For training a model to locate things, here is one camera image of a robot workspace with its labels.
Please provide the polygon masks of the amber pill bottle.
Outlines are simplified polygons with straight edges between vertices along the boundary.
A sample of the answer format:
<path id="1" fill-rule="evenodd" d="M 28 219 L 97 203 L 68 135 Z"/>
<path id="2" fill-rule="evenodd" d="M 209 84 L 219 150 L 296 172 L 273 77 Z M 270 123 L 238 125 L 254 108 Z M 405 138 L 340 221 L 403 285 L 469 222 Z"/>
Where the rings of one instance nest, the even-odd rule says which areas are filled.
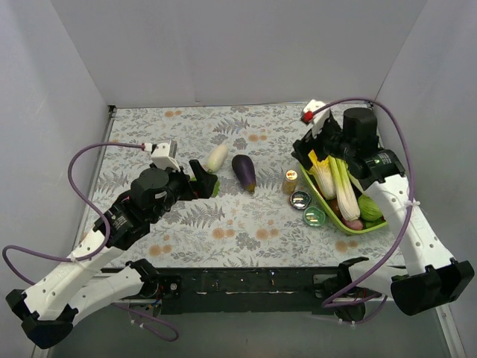
<path id="1" fill-rule="evenodd" d="M 291 195 L 297 185 L 298 174 L 295 170 L 288 170 L 285 173 L 284 180 L 282 182 L 282 192 L 287 195 Z"/>

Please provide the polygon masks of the blue round pill box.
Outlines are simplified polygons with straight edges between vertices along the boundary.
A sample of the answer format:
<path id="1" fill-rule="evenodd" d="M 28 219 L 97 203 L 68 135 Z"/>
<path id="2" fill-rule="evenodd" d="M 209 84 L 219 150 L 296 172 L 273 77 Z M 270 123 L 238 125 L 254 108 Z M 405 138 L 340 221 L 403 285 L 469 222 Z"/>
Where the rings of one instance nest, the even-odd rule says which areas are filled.
<path id="1" fill-rule="evenodd" d="M 305 210 L 311 203 L 312 198 L 309 193 L 303 190 L 296 190 L 291 193 L 289 202 L 296 210 Z"/>

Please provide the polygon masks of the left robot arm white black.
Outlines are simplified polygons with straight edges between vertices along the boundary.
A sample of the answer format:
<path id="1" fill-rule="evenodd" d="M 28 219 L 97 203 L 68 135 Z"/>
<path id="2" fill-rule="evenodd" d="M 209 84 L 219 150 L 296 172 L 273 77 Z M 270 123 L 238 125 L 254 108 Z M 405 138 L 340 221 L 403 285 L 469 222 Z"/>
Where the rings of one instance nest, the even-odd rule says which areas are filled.
<path id="1" fill-rule="evenodd" d="M 129 262 L 98 282 L 92 283 L 91 279 L 148 235 L 151 225 L 178 201 L 212 197 L 217 176 L 197 160 L 189 164 L 192 177 L 182 169 L 158 169 L 155 165 L 141 172 L 55 269 L 27 289 L 14 289 L 7 295 L 8 306 L 36 346 L 55 346 L 82 319 L 117 300 L 136 295 L 154 298 L 165 293 L 170 281 L 160 278 L 146 259 Z"/>

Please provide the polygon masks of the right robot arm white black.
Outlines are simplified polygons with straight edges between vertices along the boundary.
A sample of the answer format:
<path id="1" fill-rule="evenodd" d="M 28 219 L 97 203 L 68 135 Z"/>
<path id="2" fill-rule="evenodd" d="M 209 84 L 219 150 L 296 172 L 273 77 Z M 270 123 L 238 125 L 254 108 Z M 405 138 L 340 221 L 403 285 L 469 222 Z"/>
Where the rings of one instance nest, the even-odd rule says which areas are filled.
<path id="1" fill-rule="evenodd" d="M 301 120 L 312 128 L 294 142 L 292 156 L 310 170 L 309 154 L 314 152 L 319 160 L 343 169 L 344 182 L 355 177 L 395 237 L 378 262 L 359 257 L 340 264 L 336 278 L 327 281 L 331 294 L 323 306 L 340 307 L 342 295 L 351 297 L 363 288 L 392 298 L 406 315 L 456 301 L 475 271 L 470 262 L 457 261 L 432 230 L 414 197 L 410 166 L 379 144 L 374 112 L 352 107 L 338 124 L 328 104 L 311 101 Z"/>

